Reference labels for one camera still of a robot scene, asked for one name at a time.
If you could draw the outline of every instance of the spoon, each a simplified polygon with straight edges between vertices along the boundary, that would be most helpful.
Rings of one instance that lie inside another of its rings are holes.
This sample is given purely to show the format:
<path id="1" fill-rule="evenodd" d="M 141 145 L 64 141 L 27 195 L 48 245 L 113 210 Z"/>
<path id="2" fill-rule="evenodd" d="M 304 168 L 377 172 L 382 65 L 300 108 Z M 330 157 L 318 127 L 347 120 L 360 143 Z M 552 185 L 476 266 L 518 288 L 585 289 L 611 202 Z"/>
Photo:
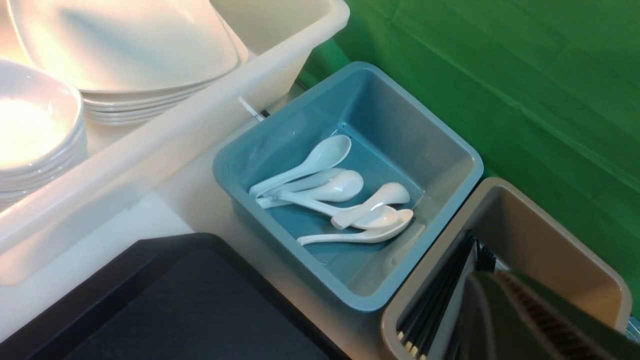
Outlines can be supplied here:
<path id="1" fill-rule="evenodd" d="M 315 210 L 321 214 L 325 214 L 329 217 L 334 217 L 347 211 L 353 210 L 358 206 L 351 206 L 350 208 L 337 208 L 317 200 L 309 199 L 308 197 L 301 197 L 298 193 L 291 192 L 279 192 L 275 199 L 287 201 L 293 204 L 303 206 L 304 208 Z M 352 224 L 353 227 L 357 227 L 363 230 L 380 229 L 381 227 L 389 226 L 398 219 L 398 212 L 396 209 L 390 206 L 380 206 L 370 213 L 366 213 L 363 217 L 359 218 Z"/>
<path id="2" fill-rule="evenodd" d="M 309 153 L 302 164 L 285 171 L 282 174 L 253 185 L 249 189 L 249 195 L 254 199 L 257 199 L 258 196 L 276 186 L 280 186 L 303 176 L 315 174 L 316 172 L 332 168 L 344 160 L 350 150 L 351 139 L 348 136 L 335 135 L 324 139 L 317 144 L 313 150 L 311 150 L 311 153 Z"/>
<path id="3" fill-rule="evenodd" d="M 328 183 L 315 189 L 297 192 L 300 197 L 318 201 L 343 202 L 351 200 L 360 193 L 364 186 L 362 176 L 353 170 L 344 170 Z M 256 199 L 263 209 L 288 205 L 290 202 L 276 200 L 273 197 L 259 197 Z"/>
<path id="4" fill-rule="evenodd" d="M 378 189 L 369 200 L 357 208 L 331 218 L 331 223 L 336 229 L 344 229 L 351 226 L 356 220 L 366 213 L 387 204 L 406 204 L 411 200 L 409 192 L 398 183 L 387 183 Z"/>
<path id="5" fill-rule="evenodd" d="M 381 243 L 394 238 L 399 233 L 406 229 L 409 222 L 413 218 L 412 210 L 399 210 L 398 219 L 392 225 L 383 227 L 381 229 L 366 230 L 357 234 L 320 234 L 301 236 L 298 238 L 298 243 L 302 246 L 311 243 L 333 243 L 333 242 L 346 242 L 346 243 L 364 243 L 373 244 Z"/>
<path id="6" fill-rule="evenodd" d="M 338 176 L 339 173 L 343 172 L 343 168 L 328 168 L 326 170 L 322 170 L 317 174 L 305 177 L 304 179 L 294 181 L 292 183 L 282 184 L 280 186 L 276 186 L 275 188 L 265 192 L 263 196 L 274 196 L 278 192 L 300 192 L 302 190 L 308 190 L 317 188 L 318 186 L 322 186 L 329 181 L 331 181 L 334 177 Z"/>

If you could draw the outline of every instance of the white plate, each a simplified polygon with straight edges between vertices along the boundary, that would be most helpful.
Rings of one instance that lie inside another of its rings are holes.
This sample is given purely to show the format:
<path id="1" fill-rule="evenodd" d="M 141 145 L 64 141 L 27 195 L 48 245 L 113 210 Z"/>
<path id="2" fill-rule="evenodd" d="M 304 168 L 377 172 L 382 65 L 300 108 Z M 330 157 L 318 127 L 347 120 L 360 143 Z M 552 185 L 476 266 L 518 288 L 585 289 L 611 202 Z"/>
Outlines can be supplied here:
<path id="1" fill-rule="evenodd" d="M 238 66 L 246 63 L 251 54 L 249 50 L 244 46 L 242 40 L 231 29 L 225 19 L 220 17 L 220 21 L 227 30 L 227 34 L 233 41 L 236 51 L 238 53 L 239 64 Z M 134 94 L 83 94 L 84 104 L 87 108 L 95 111 L 129 111 L 139 110 L 143 108 L 150 108 L 152 106 L 158 106 L 167 102 L 173 102 L 178 98 L 186 99 L 187 97 L 195 94 L 196 92 L 211 85 L 212 81 L 199 84 L 196 86 L 187 86 L 185 88 L 161 90 L 155 92 L 146 93 L 134 93 Z"/>
<path id="2" fill-rule="evenodd" d="M 129 111 L 129 110 L 140 110 L 140 109 L 144 109 L 144 108 L 151 108 L 153 106 L 159 106 L 159 105 L 164 105 L 167 104 L 169 102 L 175 102 L 175 101 L 179 101 L 179 100 L 184 100 L 190 96 L 192 96 L 193 94 L 199 92 L 200 90 L 206 88 L 207 86 L 211 85 L 211 82 L 207 82 L 198 86 L 192 86 L 189 87 L 185 90 L 181 90 L 175 93 L 171 93 L 171 94 L 166 94 L 166 95 L 162 95 L 162 96 L 157 96 L 157 97 L 150 97 L 150 98 L 145 98 L 145 99 L 138 99 L 135 101 L 122 101 L 122 102 L 116 102 L 116 101 L 110 101 L 108 100 L 108 98 L 102 97 L 103 100 L 106 99 L 103 102 L 100 101 L 95 101 L 92 99 L 98 99 L 98 97 L 92 97 L 91 95 L 93 94 L 83 94 L 83 99 L 84 99 L 84 107 L 86 109 L 91 109 L 91 110 L 95 110 L 95 111 Z"/>
<path id="3" fill-rule="evenodd" d="M 155 113 L 151 113 L 148 115 L 138 115 L 138 116 L 134 116 L 134 117 L 121 117 L 121 118 L 117 118 L 117 119 L 110 119 L 110 118 L 105 118 L 105 117 L 99 117 L 99 116 L 95 116 L 92 114 L 88 114 L 85 113 L 86 118 L 89 120 L 92 120 L 94 122 L 98 122 L 100 124 L 109 124 L 109 125 L 120 125 L 120 124 L 133 124 L 133 122 L 135 122 L 135 124 L 141 124 L 143 122 L 147 122 L 149 120 L 152 120 L 154 118 L 156 118 L 159 115 L 162 115 L 164 112 L 166 112 L 166 110 L 161 110 Z"/>
<path id="4" fill-rule="evenodd" d="M 31 62 L 82 92 L 195 85 L 238 63 L 206 0 L 8 0 Z"/>
<path id="5" fill-rule="evenodd" d="M 151 108 L 148 109 L 141 109 L 141 110 L 131 110 L 131 111 L 119 111 L 119 112 L 104 112 L 104 111 L 95 111 L 95 110 L 91 110 L 88 108 L 84 108 L 84 113 L 91 116 L 91 117 L 100 117 L 100 118 L 104 118 L 104 119 L 126 119 L 126 118 L 130 118 L 130 117 L 135 117 L 135 116 L 140 116 L 140 115 L 149 115 L 149 114 L 153 114 L 153 113 L 157 113 L 159 111 L 166 111 L 169 110 L 170 108 L 178 105 L 181 102 L 181 100 L 176 100 L 174 102 L 169 102 L 167 104 L 164 105 L 160 105 L 160 106 L 153 106 Z"/>

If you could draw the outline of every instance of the green cloth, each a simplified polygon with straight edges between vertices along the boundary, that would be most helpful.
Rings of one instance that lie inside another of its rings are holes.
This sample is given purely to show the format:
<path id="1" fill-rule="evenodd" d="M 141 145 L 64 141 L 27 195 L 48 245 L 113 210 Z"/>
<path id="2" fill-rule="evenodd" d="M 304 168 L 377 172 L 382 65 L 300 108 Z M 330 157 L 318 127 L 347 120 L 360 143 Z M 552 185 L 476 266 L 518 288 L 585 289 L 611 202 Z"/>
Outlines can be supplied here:
<path id="1" fill-rule="evenodd" d="M 640 1 L 346 2 L 302 82 L 377 65 L 640 299 Z"/>

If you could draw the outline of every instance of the stacked bowl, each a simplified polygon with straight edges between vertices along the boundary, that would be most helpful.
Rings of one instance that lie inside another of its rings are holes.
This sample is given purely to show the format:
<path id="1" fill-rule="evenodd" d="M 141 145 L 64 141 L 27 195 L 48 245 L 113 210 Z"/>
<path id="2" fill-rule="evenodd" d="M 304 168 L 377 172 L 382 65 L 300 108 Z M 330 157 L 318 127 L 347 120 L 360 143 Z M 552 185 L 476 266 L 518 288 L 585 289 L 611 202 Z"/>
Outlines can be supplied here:
<path id="1" fill-rule="evenodd" d="M 83 103 L 70 84 L 0 59 L 0 211 L 82 162 Z"/>
<path id="2" fill-rule="evenodd" d="M 104 125 L 152 120 L 246 62 L 248 50 L 208 1 L 8 0 L 36 67 L 72 83 Z"/>

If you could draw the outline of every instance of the black chopstick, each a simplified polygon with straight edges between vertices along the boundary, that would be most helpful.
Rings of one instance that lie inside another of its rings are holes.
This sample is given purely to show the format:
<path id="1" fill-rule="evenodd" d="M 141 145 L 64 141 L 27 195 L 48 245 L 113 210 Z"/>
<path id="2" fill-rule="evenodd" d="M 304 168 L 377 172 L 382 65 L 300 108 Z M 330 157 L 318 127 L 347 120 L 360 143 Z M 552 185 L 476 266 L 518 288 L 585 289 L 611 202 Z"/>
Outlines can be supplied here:
<path id="1" fill-rule="evenodd" d="M 460 356 L 460 337 L 458 336 L 458 328 L 455 327 L 449 339 L 444 360 L 457 360 L 458 356 Z"/>
<path id="2" fill-rule="evenodd" d="M 440 323 L 442 322 L 442 318 L 444 317 L 444 313 L 447 310 L 447 306 L 451 301 L 451 296 L 453 295 L 453 292 L 460 281 L 462 271 L 467 264 L 468 256 L 472 250 L 473 244 L 473 241 L 468 241 L 466 244 L 464 244 L 463 254 L 466 256 L 460 257 L 454 270 L 455 273 L 447 281 L 446 287 L 443 289 L 441 296 L 439 296 L 436 303 L 433 304 L 430 317 L 427 319 L 426 323 L 423 324 L 423 331 L 418 337 L 418 340 L 414 345 L 415 350 L 412 349 L 412 353 L 420 353 L 426 356 L 426 354 L 429 352 L 429 349 L 433 344 L 433 340 L 435 339 L 436 333 L 438 332 L 438 328 L 440 327 Z"/>
<path id="3" fill-rule="evenodd" d="M 400 338 L 407 350 L 411 350 L 416 337 L 419 335 L 419 332 L 421 330 L 420 324 L 424 322 L 424 319 L 428 316 L 428 312 L 431 308 L 430 303 L 432 303 L 433 297 L 437 296 L 440 293 L 440 289 L 445 284 L 448 278 L 447 275 L 454 270 L 457 259 L 463 255 L 464 246 L 462 245 L 466 240 L 468 240 L 468 234 L 465 235 L 465 238 L 454 250 L 454 253 L 447 260 L 442 269 L 440 269 L 440 271 L 436 274 L 436 278 L 427 287 L 418 303 L 414 305 L 413 311 L 403 321 L 404 325 L 400 328 L 398 338 Z"/>
<path id="4" fill-rule="evenodd" d="M 425 296 L 422 299 L 422 302 L 416 304 L 416 307 L 419 309 L 418 315 L 415 317 L 412 326 L 404 332 L 404 347 L 410 351 L 417 339 L 420 331 L 422 330 L 421 324 L 424 322 L 424 319 L 429 316 L 429 311 L 431 310 L 431 303 L 433 302 L 433 298 L 438 296 L 441 292 L 442 287 L 445 285 L 447 281 L 447 274 L 450 274 L 454 270 L 454 266 L 456 264 L 453 259 L 457 259 L 462 254 L 462 249 L 457 248 L 456 251 L 452 254 L 451 258 L 444 264 L 442 269 L 436 274 L 436 278 L 429 285 L 429 287 L 425 291 Z"/>
<path id="5" fill-rule="evenodd" d="M 480 240 L 478 240 L 478 238 L 476 238 L 473 235 L 471 235 L 471 237 L 473 237 L 473 239 L 476 241 L 476 267 L 475 267 L 475 269 L 478 270 L 478 264 L 479 264 L 479 260 L 480 260 Z"/>
<path id="6" fill-rule="evenodd" d="M 496 263 L 495 255 L 491 254 L 491 260 L 489 262 L 488 271 L 495 272 L 495 263 Z"/>
<path id="7" fill-rule="evenodd" d="M 484 247 L 480 248 L 478 258 L 476 259 L 476 271 L 483 271 L 484 269 Z"/>

